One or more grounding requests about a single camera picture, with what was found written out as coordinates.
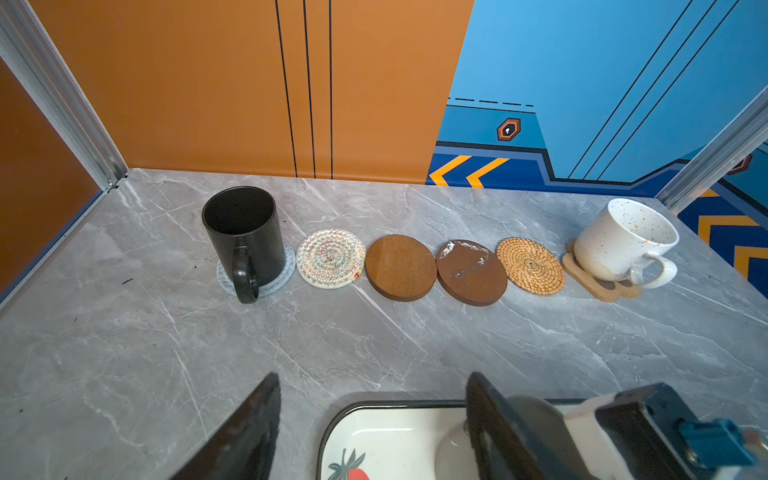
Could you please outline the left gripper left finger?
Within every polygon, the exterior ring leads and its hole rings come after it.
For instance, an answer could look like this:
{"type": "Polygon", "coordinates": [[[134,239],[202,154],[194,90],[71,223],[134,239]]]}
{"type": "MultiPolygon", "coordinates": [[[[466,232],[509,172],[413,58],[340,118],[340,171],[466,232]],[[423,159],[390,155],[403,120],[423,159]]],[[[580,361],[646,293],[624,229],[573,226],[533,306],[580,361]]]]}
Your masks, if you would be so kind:
{"type": "Polygon", "coordinates": [[[280,410],[279,376],[271,372],[173,477],[267,480],[276,451],[280,410]]]}

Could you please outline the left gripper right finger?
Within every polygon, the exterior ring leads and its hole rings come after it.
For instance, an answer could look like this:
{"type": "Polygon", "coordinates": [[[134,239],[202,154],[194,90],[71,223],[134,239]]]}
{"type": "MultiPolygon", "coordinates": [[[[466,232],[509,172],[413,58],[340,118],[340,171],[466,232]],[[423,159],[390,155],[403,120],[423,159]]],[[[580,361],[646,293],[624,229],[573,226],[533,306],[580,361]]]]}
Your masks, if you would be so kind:
{"type": "Polygon", "coordinates": [[[469,436],[481,479],[574,479],[576,471],[544,443],[480,372],[466,385],[469,436]]]}

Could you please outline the grey blue woven coaster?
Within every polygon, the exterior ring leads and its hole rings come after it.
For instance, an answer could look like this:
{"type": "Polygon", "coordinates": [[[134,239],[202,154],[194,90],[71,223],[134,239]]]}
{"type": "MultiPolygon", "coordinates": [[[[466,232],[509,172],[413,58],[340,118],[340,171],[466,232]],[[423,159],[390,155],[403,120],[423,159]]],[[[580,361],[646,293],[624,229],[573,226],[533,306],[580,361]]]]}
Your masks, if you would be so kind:
{"type": "MultiPolygon", "coordinates": [[[[284,287],[288,283],[288,281],[291,279],[295,271],[295,268],[296,268],[295,250],[288,242],[285,242],[283,246],[284,246],[284,254],[285,254],[284,268],[274,280],[272,280],[271,282],[265,285],[260,286],[259,295],[261,297],[272,295],[276,293],[278,290],[280,290],[282,287],[284,287]]],[[[216,276],[217,276],[219,285],[222,287],[222,289],[231,297],[234,297],[235,299],[237,299],[237,293],[234,287],[234,283],[227,276],[225,272],[225,268],[221,262],[217,264],[216,276]]]]}

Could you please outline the dark brown scratched coaster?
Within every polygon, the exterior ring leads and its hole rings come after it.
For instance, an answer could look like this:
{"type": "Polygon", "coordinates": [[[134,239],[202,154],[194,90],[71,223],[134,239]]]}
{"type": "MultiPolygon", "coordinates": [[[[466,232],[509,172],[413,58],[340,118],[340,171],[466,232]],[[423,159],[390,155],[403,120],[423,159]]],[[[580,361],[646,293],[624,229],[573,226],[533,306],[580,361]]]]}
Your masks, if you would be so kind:
{"type": "Polygon", "coordinates": [[[437,252],[437,276],[455,299],[472,306],[497,302],[508,285],[496,253],[470,240],[449,240],[437,252]]]}

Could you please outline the woven rattan coaster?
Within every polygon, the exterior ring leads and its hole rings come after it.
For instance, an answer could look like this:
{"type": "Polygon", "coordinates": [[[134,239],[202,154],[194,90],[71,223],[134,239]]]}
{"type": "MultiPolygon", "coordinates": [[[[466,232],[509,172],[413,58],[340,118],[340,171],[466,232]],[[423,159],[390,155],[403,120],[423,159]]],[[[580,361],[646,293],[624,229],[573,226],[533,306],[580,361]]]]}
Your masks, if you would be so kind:
{"type": "Polygon", "coordinates": [[[525,291],[549,296],[565,286],[565,271],[560,261],[537,242],[506,238],[497,246],[496,255],[508,279],[525,291]]]}

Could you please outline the paw shaped wooden coaster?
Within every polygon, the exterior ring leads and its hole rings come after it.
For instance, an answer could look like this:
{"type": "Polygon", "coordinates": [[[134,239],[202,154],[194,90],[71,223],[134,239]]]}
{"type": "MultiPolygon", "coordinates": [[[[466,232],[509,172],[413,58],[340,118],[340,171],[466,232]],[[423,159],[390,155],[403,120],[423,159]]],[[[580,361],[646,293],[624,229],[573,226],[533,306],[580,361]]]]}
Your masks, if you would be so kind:
{"type": "Polygon", "coordinates": [[[561,259],[561,265],[563,269],[593,297],[602,302],[613,303],[620,298],[634,299],[642,294],[642,289],[633,285],[628,280],[603,281],[582,269],[576,261],[574,245],[575,239],[572,239],[567,244],[566,253],[561,259]]]}

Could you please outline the plain brown wooden coaster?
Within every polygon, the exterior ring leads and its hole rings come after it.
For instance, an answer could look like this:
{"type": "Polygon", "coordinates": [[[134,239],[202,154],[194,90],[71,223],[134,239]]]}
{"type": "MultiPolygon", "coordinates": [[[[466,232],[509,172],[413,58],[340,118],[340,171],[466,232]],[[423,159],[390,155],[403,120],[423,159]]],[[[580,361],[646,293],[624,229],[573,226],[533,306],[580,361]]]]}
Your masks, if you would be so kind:
{"type": "Polygon", "coordinates": [[[381,237],[368,248],[365,270],[377,292],[400,302],[424,297],[437,280],[432,252],[420,241],[398,234],[381,237]]]}

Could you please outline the black mug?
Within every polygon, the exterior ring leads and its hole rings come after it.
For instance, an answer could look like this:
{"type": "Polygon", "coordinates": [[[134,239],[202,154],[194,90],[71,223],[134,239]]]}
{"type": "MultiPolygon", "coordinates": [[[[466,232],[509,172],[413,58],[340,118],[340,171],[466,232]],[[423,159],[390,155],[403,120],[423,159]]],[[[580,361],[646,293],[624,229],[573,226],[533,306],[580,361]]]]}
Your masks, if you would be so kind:
{"type": "Polygon", "coordinates": [[[207,200],[202,222],[239,301],[256,302],[260,286],[274,280],[285,265],[273,196],[255,186],[225,189],[207,200]]]}

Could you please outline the white speckled mug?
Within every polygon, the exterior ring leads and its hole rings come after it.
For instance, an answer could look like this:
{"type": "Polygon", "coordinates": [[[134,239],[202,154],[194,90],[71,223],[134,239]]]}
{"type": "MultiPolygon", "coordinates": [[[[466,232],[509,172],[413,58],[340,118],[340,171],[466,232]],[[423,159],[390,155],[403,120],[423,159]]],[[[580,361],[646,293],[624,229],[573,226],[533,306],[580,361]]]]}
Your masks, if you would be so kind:
{"type": "Polygon", "coordinates": [[[578,265],[602,281],[656,289],[672,281],[677,265],[665,258],[680,236],[661,213],[635,200],[610,200],[576,238],[578,265]]]}

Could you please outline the grey metal mug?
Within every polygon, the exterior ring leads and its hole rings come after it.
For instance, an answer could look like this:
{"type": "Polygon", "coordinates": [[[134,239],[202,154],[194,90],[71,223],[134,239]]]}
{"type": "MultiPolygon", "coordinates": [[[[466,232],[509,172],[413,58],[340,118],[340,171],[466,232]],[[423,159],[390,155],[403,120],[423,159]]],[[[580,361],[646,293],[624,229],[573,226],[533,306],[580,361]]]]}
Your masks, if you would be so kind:
{"type": "MultiPolygon", "coordinates": [[[[506,398],[507,403],[533,428],[546,447],[576,470],[583,467],[578,450],[568,433],[564,415],[581,403],[572,399],[556,399],[553,403],[527,395],[506,398]]],[[[479,479],[471,446],[468,422],[452,428],[439,442],[434,460],[437,479],[479,479]]]]}

